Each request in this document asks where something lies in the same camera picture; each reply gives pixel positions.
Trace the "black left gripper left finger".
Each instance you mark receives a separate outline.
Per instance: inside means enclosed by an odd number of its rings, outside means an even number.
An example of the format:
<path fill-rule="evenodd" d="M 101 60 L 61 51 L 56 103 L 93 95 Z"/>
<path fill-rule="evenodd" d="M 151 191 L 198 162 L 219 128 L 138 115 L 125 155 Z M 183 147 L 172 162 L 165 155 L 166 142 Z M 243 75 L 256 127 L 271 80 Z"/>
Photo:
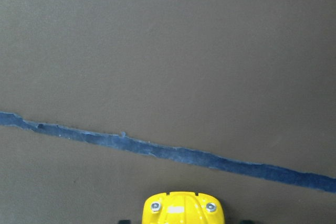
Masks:
<path fill-rule="evenodd" d="M 126 220 L 119 220 L 118 224 L 131 224 L 131 220 L 128 220 L 128 219 L 126 219 Z"/>

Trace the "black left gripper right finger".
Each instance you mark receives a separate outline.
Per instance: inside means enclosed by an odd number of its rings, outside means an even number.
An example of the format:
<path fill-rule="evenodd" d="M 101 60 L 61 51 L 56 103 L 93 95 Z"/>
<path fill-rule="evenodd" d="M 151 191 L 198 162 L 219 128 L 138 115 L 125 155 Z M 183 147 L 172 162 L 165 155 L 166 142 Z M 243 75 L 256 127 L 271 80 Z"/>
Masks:
<path fill-rule="evenodd" d="M 252 220 L 241 220 L 240 224 L 254 224 L 254 221 L 252 221 Z"/>

